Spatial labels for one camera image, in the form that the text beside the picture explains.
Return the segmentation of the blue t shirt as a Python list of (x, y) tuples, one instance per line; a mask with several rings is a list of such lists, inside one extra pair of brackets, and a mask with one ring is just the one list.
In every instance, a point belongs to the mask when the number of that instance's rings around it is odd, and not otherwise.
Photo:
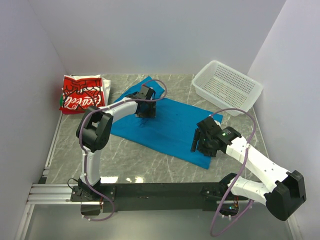
[(112, 125), (111, 134), (208, 169), (211, 158), (191, 152), (191, 146), (197, 123), (209, 115), (208, 110), (164, 98), (156, 102), (154, 118), (128, 115)]

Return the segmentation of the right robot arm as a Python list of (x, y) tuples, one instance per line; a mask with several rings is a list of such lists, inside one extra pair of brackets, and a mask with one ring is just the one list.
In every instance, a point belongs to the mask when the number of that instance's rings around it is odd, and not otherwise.
[(219, 182), (217, 190), (206, 190), (206, 196), (212, 194), (223, 200), (245, 197), (265, 205), (281, 221), (286, 221), (307, 200), (304, 176), (299, 171), (290, 172), (277, 165), (234, 128), (222, 129), (211, 116), (197, 123), (191, 151), (207, 157), (215, 157), (221, 151), (259, 179), (256, 182), (230, 173)]

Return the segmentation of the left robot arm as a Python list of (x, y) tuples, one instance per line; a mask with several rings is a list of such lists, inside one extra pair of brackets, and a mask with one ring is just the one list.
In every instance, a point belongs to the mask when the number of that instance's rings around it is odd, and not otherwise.
[(154, 89), (142, 85), (140, 91), (106, 107), (88, 107), (76, 131), (82, 150), (82, 170), (75, 191), (77, 195), (83, 195), (88, 201), (102, 196), (100, 159), (102, 149), (109, 141), (112, 125), (129, 115), (154, 118), (155, 94)]

